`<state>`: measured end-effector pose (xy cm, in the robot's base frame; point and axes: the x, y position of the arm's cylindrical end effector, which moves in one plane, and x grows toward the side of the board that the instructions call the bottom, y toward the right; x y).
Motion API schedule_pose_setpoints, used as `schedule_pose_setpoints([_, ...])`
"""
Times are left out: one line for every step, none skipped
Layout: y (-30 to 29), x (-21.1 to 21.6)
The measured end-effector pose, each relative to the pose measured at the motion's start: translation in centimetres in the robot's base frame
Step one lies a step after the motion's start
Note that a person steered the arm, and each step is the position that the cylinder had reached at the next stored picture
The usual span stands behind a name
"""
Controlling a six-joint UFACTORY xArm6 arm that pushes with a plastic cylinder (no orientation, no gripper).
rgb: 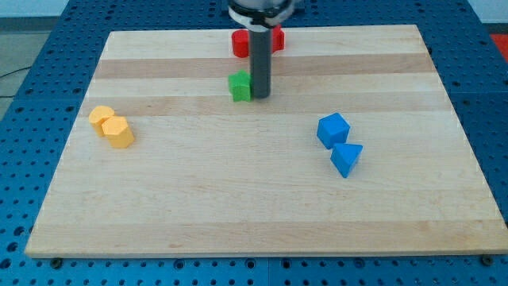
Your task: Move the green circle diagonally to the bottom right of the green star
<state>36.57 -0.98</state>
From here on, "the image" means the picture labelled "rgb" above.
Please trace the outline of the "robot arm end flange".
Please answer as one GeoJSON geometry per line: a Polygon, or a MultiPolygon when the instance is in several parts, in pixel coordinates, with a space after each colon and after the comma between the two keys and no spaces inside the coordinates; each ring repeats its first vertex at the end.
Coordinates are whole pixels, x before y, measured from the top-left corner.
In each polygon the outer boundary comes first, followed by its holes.
{"type": "Polygon", "coordinates": [[[262,33],[288,19],[297,3],[297,0],[228,0],[228,12],[246,29],[262,33]]]}

